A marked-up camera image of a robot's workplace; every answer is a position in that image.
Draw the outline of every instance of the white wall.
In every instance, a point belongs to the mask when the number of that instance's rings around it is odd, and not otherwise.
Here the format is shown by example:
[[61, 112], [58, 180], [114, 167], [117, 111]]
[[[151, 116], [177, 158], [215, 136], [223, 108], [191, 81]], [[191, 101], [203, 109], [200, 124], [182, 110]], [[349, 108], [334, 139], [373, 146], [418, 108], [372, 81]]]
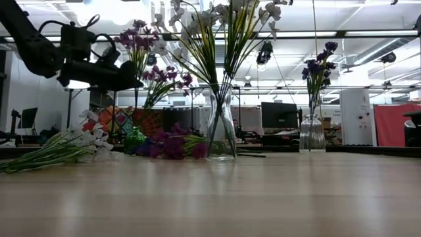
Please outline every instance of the white wall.
[[[31, 73], [24, 62], [12, 51], [7, 52], [6, 74], [8, 78], [3, 87], [0, 130], [10, 132], [13, 109], [22, 113], [22, 110], [34, 107], [38, 108], [35, 120], [35, 128], [38, 133], [44, 129], [50, 129], [52, 126], [56, 126], [58, 129], [66, 126], [68, 92], [64, 91], [56, 78], [46, 79]], [[87, 97], [82, 93], [78, 97], [79, 99], [83, 98], [83, 102], [76, 102], [72, 110], [73, 115], [73, 111], [79, 113], [82, 110], [77, 109], [81, 105], [86, 109], [89, 107], [89, 92]], [[17, 129], [16, 133], [25, 134], [25, 131]]]

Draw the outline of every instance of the black robotic arm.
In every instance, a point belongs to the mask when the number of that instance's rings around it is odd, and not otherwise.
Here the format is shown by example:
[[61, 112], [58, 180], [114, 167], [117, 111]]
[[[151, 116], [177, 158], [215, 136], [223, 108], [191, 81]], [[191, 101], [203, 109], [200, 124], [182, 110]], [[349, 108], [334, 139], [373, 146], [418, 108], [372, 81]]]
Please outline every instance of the black robotic arm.
[[[74, 22], [63, 24], [50, 20], [36, 30], [15, 0], [0, 0], [0, 22], [13, 37], [20, 57], [32, 73], [51, 78], [59, 70], [57, 80], [63, 86], [70, 80], [78, 80], [97, 86], [103, 92], [142, 87], [136, 78], [134, 62], [126, 61], [120, 68], [114, 65], [120, 53], [113, 40], [106, 34], [95, 35], [87, 30], [98, 20], [99, 16], [94, 16], [83, 27], [76, 27]], [[55, 47], [41, 34], [48, 23], [62, 25], [60, 47]], [[91, 44], [99, 36], [106, 37], [111, 44], [111, 50], [103, 56], [91, 52]], [[91, 53], [99, 58], [96, 63], [89, 62]]]

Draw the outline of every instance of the clear glass vase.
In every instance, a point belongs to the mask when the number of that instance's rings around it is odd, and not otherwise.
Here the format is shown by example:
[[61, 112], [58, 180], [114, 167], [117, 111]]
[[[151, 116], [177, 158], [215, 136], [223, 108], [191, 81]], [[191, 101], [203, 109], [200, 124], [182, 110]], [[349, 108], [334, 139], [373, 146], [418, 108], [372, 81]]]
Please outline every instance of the clear glass vase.
[[212, 84], [210, 92], [210, 116], [207, 129], [208, 161], [233, 162], [237, 158], [235, 130], [231, 115], [230, 84]]
[[300, 152], [325, 152], [326, 142], [322, 123], [317, 115], [306, 115], [300, 128]]

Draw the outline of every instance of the fluorescent light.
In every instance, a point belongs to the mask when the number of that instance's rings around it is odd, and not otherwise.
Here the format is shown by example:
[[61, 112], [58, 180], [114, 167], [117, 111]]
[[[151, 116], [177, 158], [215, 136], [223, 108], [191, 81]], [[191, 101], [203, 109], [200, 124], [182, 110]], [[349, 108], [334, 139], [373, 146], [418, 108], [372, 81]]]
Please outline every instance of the fluorescent light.
[[[289, 38], [289, 37], [333, 37], [336, 35], [336, 32], [276, 32], [277, 38]], [[270, 37], [270, 32], [259, 33], [258, 37]]]
[[374, 31], [352, 31], [345, 36], [416, 36], [416, 30], [374, 30]]

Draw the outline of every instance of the table surface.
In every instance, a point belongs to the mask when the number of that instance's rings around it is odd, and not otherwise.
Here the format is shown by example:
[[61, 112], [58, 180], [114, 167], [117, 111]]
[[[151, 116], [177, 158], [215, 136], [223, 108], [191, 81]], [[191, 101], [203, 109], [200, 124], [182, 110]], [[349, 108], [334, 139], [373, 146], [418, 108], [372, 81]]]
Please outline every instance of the table surface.
[[116, 155], [2, 174], [0, 236], [421, 236], [421, 159]]

